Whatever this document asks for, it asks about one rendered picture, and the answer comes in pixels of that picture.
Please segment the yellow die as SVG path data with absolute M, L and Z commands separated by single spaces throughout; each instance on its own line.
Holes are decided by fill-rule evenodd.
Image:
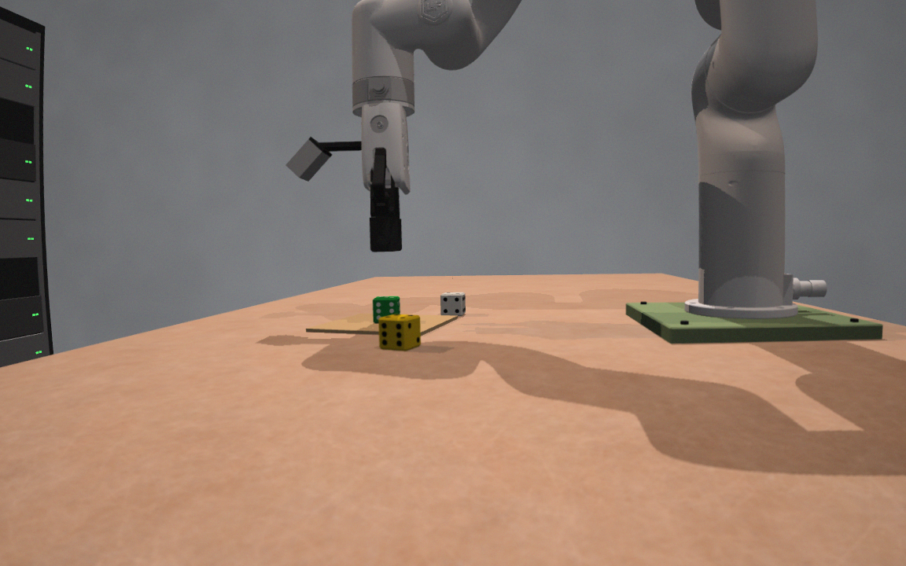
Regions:
M 418 315 L 392 314 L 378 319 L 380 349 L 407 351 L 421 345 L 421 326 Z

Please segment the white die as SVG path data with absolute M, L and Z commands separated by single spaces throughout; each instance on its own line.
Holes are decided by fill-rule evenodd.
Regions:
M 464 313 L 466 313 L 466 294 L 464 292 L 441 294 L 441 315 L 463 316 Z

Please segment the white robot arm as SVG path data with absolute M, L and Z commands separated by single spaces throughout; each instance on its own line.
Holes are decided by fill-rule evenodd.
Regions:
M 352 12 L 352 107 L 414 106 L 414 51 L 442 69 L 480 57 L 521 0 L 362 0 Z M 815 67 L 816 0 L 695 0 L 720 36 L 695 67 L 698 300 L 710 318 L 793 318 L 826 281 L 785 273 L 785 152 L 775 105 Z M 473 11 L 472 11 L 473 10 Z M 475 18 L 474 18 L 475 17 Z M 477 26 L 476 26 L 477 24 Z

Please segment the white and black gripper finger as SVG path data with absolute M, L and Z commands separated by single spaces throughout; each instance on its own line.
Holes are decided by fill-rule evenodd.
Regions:
M 387 150 L 375 148 L 374 174 L 370 171 L 370 250 L 398 251 L 398 216 L 395 216 L 395 183 L 391 176 L 391 189 L 385 188 Z M 389 193 L 388 193 L 389 192 Z
M 402 248 L 402 228 L 400 228 L 400 199 L 399 199 L 399 187 L 396 189 L 396 203 L 395 203 L 395 216 L 398 216 L 398 251 Z

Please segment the tan square mat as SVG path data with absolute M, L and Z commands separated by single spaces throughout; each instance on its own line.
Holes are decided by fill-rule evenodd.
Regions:
M 418 315 L 418 317 L 420 318 L 421 336 L 458 319 L 456 315 Z M 374 323 L 373 313 L 359 313 L 350 316 L 350 318 L 332 320 L 324 323 L 324 325 L 307 327 L 306 331 L 311 331 L 312 333 L 348 333 L 380 336 L 380 327 L 378 327 L 378 323 Z

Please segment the green die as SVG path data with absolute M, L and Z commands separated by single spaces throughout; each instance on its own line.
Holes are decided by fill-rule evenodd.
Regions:
M 373 319 L 378 319 L 392 314 L 400 314 L 400 298 L 398 296 L 377 296 L 373 300 Z

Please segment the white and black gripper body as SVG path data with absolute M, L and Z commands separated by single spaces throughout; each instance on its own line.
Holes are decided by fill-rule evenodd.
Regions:
M 409 147 L 407 147 L 407 117 L 414 114 L 414 106 L 406 101 L 362 101 L 352 107 L 357 117 L 362 117 L 362 169 L 363 184 L 370 191 L 370 171 L 374 170 L 375 148 L 387 149 L 385 188 L 391 189 L 391 176 L 395 187 L 408 194 L 410 188 Z M 380 125 L 380 126 L 378 126 Z

